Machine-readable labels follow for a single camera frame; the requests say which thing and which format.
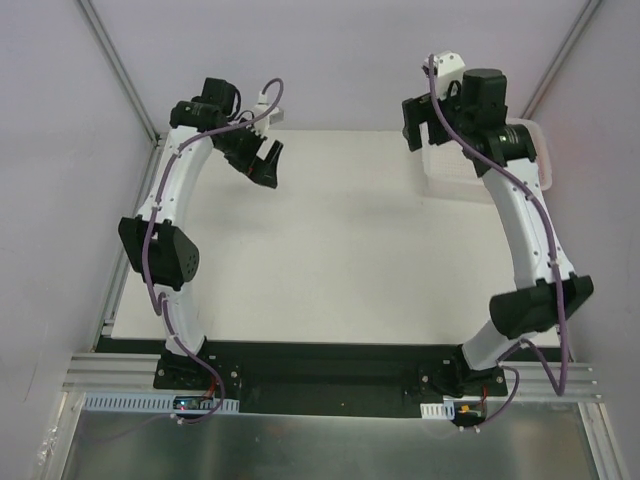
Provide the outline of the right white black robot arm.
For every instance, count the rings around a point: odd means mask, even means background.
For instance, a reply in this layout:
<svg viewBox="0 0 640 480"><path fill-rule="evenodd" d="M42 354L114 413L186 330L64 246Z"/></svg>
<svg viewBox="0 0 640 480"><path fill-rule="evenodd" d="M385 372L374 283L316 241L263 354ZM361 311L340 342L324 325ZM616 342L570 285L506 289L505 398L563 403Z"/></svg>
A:
<svg viewBox="0 0 640 480"><path fill-rule="evenodd" d="M402 104L410 151L456 142L497 209L510 249L515 288L489 301L489 320L430 379L434 390L469 395L499 364L533 337L556 330L560 374L549 378L563 395L570 362L569 318L594 292L590 276L576 273L555 232L539 179L530 131L507 120L507 78L498 69L448 73L435 59L423 67L426 94Z"/></svg>

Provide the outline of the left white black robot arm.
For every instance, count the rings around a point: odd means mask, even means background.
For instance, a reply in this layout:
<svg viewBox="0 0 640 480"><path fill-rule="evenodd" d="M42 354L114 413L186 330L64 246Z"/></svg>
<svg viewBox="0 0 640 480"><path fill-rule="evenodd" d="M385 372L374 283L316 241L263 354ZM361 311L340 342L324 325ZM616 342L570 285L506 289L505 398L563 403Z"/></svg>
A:
<svg viewBox="0 0 640 480"><path fill-rule="evenodd" d="M267 131L284 117L280 101L279 97L270 99L263 88L255 106L243 111L242 96L235 85L206 79L199 95L172 108L161 156L164 168L137 213L118 224L130 266L141 276L152 309L163 321L165 348L184 356L176 375L191 389L209 382L212 367L196 355L206 335L193 299L200 251L186 233L190 200L202 168L214 152L252 183L277 187L283 145L269 140Z"/></svg>

